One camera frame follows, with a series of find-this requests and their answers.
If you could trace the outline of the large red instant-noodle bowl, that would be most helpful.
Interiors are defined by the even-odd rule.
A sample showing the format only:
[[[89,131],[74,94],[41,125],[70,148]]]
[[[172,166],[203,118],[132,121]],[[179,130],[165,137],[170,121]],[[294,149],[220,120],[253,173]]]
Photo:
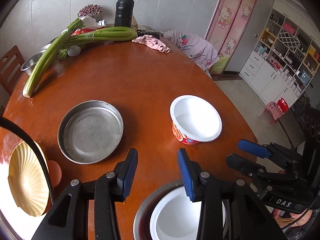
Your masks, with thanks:
[[[197,236],[201,202],[193,203],[183,186],[166,194],[155,206],[150,218],[152,239],[189,239]]]

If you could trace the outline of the steel bowl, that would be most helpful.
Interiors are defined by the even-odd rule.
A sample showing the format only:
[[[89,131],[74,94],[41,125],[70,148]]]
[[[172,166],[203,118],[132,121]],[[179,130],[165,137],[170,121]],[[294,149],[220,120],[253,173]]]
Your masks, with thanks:
[[[46,52],[46,50],[50,47],[50,43],[42,47],[35,55],[27,59],[21,66],[21,71],[24,72],[25,75],[30,76],[33,72],[33,69],[41,56]]]
[[[182,186],[181,180],[172,181],[153,191],[140,205],[133,222],[133,236],[135,240],[152,239],[150,234],[150,219],[158,202],[170,191]]]

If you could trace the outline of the small red instant-noodle bowl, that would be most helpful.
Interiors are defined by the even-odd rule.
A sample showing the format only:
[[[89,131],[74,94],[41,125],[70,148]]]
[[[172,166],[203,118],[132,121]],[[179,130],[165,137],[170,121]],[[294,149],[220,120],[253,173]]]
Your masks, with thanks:
[[[222,132],[222,120],[213,105],[194,95],[182,95],[170,105],[172,132],[186,145],[211,142]]]

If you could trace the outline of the orange bear-shaped plate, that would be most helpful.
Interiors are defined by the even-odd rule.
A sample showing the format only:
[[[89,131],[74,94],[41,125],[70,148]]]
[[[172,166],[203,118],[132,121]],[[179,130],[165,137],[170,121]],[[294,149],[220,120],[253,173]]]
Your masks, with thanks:
[[[48,168],[49,168],[49,175],[52,182],[52,186],[56,187],[59,185],[61,178],[62,178],[62,170],[60,165],[54,161],[49,160],[48,161]]]

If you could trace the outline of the steel pan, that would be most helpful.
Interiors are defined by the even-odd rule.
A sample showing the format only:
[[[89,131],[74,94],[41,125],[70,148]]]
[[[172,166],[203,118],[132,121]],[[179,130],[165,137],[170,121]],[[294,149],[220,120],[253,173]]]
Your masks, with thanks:
[[[80,165],[106,159],[119,145],[124,131],[120,112],[99,100],[82,102],[63,117],[57,132],[63,155]]]

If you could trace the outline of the yellow shell-shaped plate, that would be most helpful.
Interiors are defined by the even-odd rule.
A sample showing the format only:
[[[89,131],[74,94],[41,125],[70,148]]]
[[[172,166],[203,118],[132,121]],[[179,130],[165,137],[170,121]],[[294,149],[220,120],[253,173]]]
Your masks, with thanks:
[[[17,207],[33,217],[44,214],[49,187],[36,154],[24,141],[11,154],[8,183]]]

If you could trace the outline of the red kids stool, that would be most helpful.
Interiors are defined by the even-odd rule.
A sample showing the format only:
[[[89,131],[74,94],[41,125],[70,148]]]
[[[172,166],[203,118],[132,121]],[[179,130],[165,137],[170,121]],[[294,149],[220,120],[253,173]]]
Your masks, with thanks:
[[[284,98],[280,98],[277,101],[277,105],[279,107],[279,109],[281,110],[281,112],[284,114],[285,112],[287,112],[287,110],[289,109],[289,106],[287,104],[287,102],[285,101]]]

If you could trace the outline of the black induction cooker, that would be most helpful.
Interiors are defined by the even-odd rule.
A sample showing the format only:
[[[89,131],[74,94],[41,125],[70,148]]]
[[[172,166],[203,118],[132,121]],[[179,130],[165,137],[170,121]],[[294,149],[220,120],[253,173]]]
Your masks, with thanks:
[[[307,149],[319,150],[319,110],[304,105],[295,111],[295,118],[304,133]]]

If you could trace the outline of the lilac garment on chair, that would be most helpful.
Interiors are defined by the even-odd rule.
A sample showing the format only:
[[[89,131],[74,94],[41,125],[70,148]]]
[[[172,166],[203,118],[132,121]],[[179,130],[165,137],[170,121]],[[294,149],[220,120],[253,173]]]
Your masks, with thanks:
[[[185,53],[205,72],[209,72],[209,69],[219,60],[218,52],[214,46],[198,35],[185,31],[169,30],[163,33],[163,37]]]

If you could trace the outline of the pink crumpled cloth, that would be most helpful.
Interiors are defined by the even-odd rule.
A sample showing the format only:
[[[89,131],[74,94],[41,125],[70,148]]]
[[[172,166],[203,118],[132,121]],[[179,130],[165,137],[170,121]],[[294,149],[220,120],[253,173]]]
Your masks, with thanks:
[[[155,38],[152,35],[143,35],[132,40],[133,43],[144,44],[147,47],[160,51],[161,53],[169,53],[170,48],[161,40]]]

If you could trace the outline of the pink Hello Kitty curtain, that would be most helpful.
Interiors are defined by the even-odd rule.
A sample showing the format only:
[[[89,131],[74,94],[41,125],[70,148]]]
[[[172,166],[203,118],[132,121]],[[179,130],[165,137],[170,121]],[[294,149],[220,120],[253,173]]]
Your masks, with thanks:
[[[222,74],[247,27],[257,0],[219,0],[210,24],[207,40],[218,53],[218,61],[209,69],[211,75]]]

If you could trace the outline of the celery stalk front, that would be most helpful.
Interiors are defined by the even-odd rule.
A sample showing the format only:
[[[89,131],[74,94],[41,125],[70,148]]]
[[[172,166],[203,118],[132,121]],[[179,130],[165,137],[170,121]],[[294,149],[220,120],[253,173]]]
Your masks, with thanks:
[[[26,81],[22,94],[26,98],[31,98],[42,77],[52,63],[53,59],[57,56],[62,46],[70,38],[76,29],[84,25],[80,18],[76,18],[62,33],[51,43],[44,54],[37,61],[35,67],[28,80]]]

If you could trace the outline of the celery bunch back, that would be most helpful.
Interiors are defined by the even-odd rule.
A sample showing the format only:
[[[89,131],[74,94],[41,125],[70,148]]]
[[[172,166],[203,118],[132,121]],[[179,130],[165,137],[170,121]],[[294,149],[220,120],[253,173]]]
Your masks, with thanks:
[[[102,41],[131,41],[136,37],[137,31],[129,27],[101,28],[87,33],[72,35],[62,46],[62,49]]]

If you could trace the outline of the brown wooden chair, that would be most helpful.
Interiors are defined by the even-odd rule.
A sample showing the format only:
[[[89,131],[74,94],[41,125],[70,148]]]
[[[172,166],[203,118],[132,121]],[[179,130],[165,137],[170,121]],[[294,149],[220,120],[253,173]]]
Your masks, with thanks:
[[[20,68],[23,64],[24,58],[16,45],[1,58],[1,85],[9,95],[22,75]]]

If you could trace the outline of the black thermos bottle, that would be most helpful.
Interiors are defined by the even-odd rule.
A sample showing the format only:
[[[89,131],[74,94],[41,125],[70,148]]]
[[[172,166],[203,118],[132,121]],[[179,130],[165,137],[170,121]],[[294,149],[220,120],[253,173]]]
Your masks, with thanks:
[[[134,0],[117,0],[114,18],[115,27],[131,27]]]

